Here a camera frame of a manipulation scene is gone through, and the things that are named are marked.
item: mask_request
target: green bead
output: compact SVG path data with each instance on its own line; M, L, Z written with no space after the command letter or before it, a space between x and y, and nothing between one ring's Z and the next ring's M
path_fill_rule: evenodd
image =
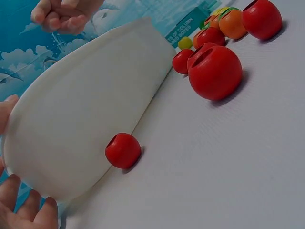
M182 39L178 42L178 47L182 49L190 49L193 46L193 42L189 37L182 37Z

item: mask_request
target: large red bead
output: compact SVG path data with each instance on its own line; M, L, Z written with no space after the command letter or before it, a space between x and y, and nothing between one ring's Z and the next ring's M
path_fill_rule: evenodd
M214 43L205 43L201 47L199 47L192 55L190 55L189 59L187 60L187 69L189 70L192 64L201 56L209 48L215 46L217 44Z
M224 35L219 29L209 27L205 30L200 31L197 35L197 45L200 47L205 43L215 43L217 45L224 45Z
M192 88L201 97L213 101L229 96L240 84L242 75L238 57L223 46L206 50L189 70Z
M255 0L242 13L246 30L260 40L268 40L282 28L283 20L277 7L268 0Z

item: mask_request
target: orange wooden bead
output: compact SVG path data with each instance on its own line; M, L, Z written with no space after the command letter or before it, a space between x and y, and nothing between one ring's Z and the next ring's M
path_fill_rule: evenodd
M234 40L240 39L247 34L240 10L231 10L222 15L219 20L219 27L225 36Z
M208 17L207 19L205 19L204 25L206 25L207 23L209 23L210 21L212 21L214 18L215 18L215 15L211 15L210 17Z
M198 49L199 48L199 45L198 45L198 42L197 42L197 38L198 38L198 34L200 33L201 31L199 31L193 38L193 46L195 49Z
M215 16L215 17L210 21L210 27L214 27L214 28L220 29L220 28L219 28L219 16L220 16L220 14L218 14L217 16Z

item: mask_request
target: red wooden bead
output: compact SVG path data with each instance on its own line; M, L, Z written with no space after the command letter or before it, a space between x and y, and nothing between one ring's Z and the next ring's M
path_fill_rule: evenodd
M242 80L242 66L233 51L223 46L209 48L190 67L192 88L203 98L222 100Z
M176 72L180 74L188 74L187 60L193 53L193 50L183 49L173 58L172 65Z
M114 167L128 169L139 159L141 146L132 135L119 133L107 145L105 155Z
M215 43L217 45L224 45L224 35L220 30L214 27L209 27L199 32L197 36L197 45L199 47L205 43Z
M255 0L242 13L246 30L260 40L268 40L282 28L283 20L277 7L268 0Z
M200 57L203 52L215 45L217 44L205 43L201 47L199 47L192 55L190 55L189 59L187 60L187 69L190 70L190 67L198 59L198 57Z

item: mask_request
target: bead hole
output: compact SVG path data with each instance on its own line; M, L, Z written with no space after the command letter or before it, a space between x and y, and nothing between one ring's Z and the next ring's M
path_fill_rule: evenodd
M207 23L210 19L211 19L211 17L213 17L213 15L211 15L210 17L208 17L207 19L205 19L205 23Z
M114 136L114 137L111 139L111 141L108 143L108 145L106 146L106 148L108 148L108 147L111 145L111 143L115 141L116 137L117 137L117 135Z
M202 55L199 56L198 59L193 63L192 68L196 67L198 64L200 64L208 55L211 54L212 51L213 51L213 48L210 48L207 51L205 51L204 53L202 53Z
M190 55L190 57L189 58L191 58L191 57L193 57L193 56L195 56L196 55L196 53L198 53L200 50L201 50L201 48L204 46L204 44L202 45L202 46L200 46L196 51L194 51L193 53L192 53L192 55Z
M249 9L251 6L253 6L254 4L256 4L257 0L251 2L249 5L246 6L246 8L244 8L243 11L246 11L247 9Z

